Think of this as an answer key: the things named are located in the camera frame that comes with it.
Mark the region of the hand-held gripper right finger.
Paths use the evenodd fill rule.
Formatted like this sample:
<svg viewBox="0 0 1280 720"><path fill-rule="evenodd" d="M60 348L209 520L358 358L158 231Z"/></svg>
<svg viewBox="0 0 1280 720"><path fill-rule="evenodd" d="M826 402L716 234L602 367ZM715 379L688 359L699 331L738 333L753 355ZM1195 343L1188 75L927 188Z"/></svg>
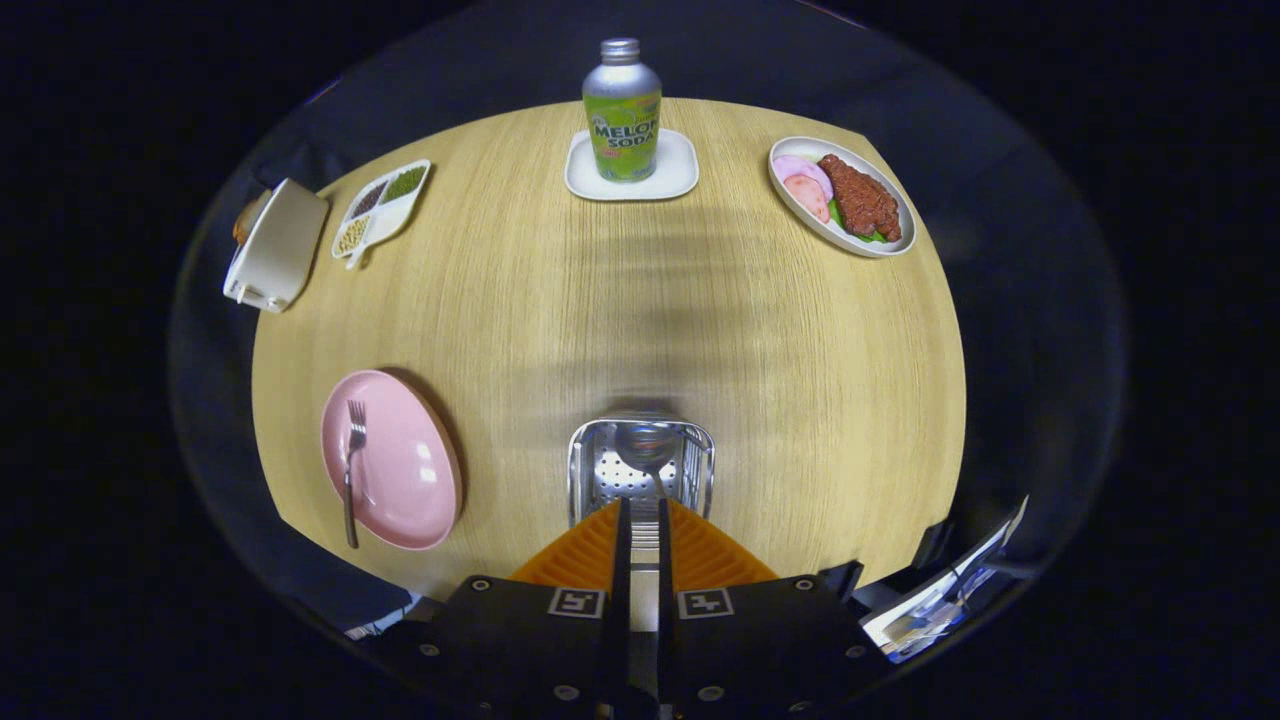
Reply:
<svg viewBox="0 0 1280 720"><path fill-rule="evenodd" d="M817 575L777 577L681 503L659 518L657 702L669 719L840 719L891 664Z"/></svg>

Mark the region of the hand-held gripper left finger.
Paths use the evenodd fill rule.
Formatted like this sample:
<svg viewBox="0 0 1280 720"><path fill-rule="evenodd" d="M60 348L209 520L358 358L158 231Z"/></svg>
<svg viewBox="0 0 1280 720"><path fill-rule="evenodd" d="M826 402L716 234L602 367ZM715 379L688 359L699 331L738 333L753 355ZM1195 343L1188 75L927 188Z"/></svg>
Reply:
<svg viewBox="0 0 1280 720"><path fill-rule="evenodd" d="M402 621L413 679L466 719L609 719L627 680L632 505L616 500L507 578Z"/></svg>

